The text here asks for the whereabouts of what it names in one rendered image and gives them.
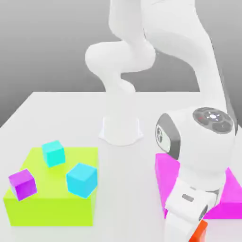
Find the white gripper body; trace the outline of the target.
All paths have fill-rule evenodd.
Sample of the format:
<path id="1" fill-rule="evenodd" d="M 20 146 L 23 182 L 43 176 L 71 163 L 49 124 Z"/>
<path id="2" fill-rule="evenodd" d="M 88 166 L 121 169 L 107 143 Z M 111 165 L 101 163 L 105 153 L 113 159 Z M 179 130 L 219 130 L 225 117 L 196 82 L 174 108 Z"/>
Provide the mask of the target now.
<path id="1" fill-rule="evenodd" d="M 199 222 L 191 223 L 169 211 L 164 226 L 164 242 L 189 242 L 198 225 Z"/>

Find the small orange cube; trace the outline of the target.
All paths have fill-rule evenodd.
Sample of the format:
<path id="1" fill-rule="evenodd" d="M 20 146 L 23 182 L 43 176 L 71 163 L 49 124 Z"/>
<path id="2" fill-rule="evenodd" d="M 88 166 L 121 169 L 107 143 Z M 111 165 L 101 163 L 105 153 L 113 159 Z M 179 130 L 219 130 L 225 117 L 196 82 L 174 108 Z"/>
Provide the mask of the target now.
<path id="1" fill-rule="evenodd" d="M 205 242 L 206 231 L 207 222 L 202 220 L 190 238 L 189 242 Z"/>

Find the small sky blue cube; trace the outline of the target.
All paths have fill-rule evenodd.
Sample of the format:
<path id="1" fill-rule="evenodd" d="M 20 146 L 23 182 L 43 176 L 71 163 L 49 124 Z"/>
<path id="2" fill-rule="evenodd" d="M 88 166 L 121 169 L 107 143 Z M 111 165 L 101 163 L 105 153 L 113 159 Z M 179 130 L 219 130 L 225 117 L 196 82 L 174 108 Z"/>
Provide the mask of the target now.
<path id="1" fill-rule="evenodd" d="M 78 163 L 66 174 L 66 179 L 68 192 L 87 199 L 98 186 L 98 170 Z"/>

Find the small turquoise cube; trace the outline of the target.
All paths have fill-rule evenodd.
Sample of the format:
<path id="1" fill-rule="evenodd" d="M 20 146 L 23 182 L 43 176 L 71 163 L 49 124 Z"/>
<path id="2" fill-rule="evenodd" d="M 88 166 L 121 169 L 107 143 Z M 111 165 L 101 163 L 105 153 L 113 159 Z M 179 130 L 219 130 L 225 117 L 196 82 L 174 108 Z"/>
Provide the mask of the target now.
<path id="1" fill-rule="evenodd" d="M 66 162 L 64 146 L 58 140 L 43 144 L 42 154 L 49 168 Z"/>

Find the small purple cube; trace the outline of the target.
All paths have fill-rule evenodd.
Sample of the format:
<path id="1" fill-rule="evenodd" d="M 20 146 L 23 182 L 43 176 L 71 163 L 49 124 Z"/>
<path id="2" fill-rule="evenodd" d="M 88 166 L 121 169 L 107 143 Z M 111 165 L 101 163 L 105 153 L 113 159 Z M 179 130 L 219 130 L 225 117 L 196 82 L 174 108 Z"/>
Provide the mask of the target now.
<path id="1" fill-rule="evenodd" d="M 28 169 L 10 175 L 9 182 L 18 201 L 37 193 L 35 178 Z"/>

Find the large magenta box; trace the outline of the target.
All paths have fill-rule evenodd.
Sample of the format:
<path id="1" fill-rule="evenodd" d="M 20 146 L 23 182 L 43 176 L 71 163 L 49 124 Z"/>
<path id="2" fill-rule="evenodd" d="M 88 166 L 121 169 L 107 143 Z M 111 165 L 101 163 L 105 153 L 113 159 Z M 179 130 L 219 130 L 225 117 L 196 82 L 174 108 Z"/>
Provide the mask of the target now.
<path id="1" fill-rule="evenodd" d="M 164 217 L 168 210 L 165 203 L 169 197 L 180 163 L 168 154 L 156 154 L 155 173 Z M 220 203 L 211 209 L 204 219 L 241 219 L 242 220 L 242 187 L 230 169 L 226 170 L 226 182 Z"/>

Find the large lime box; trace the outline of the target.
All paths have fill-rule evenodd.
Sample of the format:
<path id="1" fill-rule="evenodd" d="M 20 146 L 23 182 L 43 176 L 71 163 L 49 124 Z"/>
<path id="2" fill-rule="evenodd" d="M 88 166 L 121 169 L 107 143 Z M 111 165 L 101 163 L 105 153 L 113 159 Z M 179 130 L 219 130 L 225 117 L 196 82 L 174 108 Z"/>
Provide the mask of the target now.
<path id="1" fill-rule="evenodd" d="M 66 163 L 48 168 L 42 150 L 34 147 L 21 166 L 33 175 L 37 192 L 18 201 L 12 189 L 3 196 L 12 226 L 92 226 L 96 191 L 86 199 L 68 192 L 66 174 L 77 163 L 99 166 L 98 148 L 67 147 Z"/>

